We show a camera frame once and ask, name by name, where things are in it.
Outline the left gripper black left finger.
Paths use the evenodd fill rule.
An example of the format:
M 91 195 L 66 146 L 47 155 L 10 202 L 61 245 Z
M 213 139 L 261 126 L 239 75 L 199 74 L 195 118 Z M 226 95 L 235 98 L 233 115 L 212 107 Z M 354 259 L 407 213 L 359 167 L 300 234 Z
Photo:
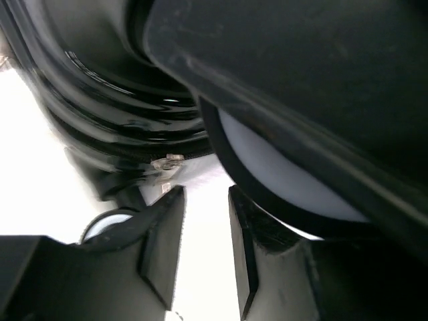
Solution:
M 81 244 L 1 237 L 2 320 L 163 320 L 171 310 L 185 189 L 173 187 Z

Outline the black and white suitcase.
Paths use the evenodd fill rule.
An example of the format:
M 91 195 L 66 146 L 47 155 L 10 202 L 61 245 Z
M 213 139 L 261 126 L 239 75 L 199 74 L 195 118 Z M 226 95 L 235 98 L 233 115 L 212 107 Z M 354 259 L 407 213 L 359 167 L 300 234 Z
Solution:
M 426 1 L 2 1 L 103 199 L 216 154 L 280 221 L 427 256 Z

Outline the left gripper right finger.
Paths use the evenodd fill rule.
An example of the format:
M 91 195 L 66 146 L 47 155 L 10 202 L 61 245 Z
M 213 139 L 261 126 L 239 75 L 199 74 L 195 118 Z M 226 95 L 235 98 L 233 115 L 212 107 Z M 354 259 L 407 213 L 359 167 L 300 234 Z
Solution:
M 384 239 L 310 240 L 229 189 L 242 320 L 426 320 L 427 266 Z

